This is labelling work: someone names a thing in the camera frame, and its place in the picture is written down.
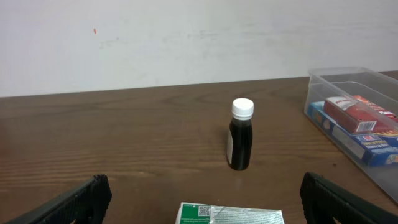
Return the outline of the blue Kool Fever box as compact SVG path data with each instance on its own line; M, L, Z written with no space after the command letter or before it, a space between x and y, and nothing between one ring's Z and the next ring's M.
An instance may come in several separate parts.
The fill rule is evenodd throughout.
M367 166L397 163L397 131L350 134L323 111L324 102L310 103L307 115L334 142Z

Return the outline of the red medicine box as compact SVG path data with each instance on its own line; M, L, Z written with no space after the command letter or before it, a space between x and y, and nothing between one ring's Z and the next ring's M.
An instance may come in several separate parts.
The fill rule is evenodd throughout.
M380 114L396 123L397 116L393 112L360 95L354 95L353 97L368 108L371 108L372 111L367 110L365 106L361 106L356 101L340 96L327 98L324 101L323 110L350 134L381 133L394 129L390 121L383 121L377 117L377 114Z

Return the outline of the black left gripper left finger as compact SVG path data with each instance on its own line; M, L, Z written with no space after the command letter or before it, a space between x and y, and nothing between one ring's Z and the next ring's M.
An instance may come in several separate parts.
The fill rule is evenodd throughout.
M94 175L75 189L9 221L12 224L102 224L112 198L108 177Z

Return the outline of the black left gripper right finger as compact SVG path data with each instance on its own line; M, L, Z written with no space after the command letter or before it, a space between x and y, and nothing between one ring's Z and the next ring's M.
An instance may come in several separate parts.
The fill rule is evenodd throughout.
M300 197L308 224L397 223L397 215L363 200L313 172L305 173Z

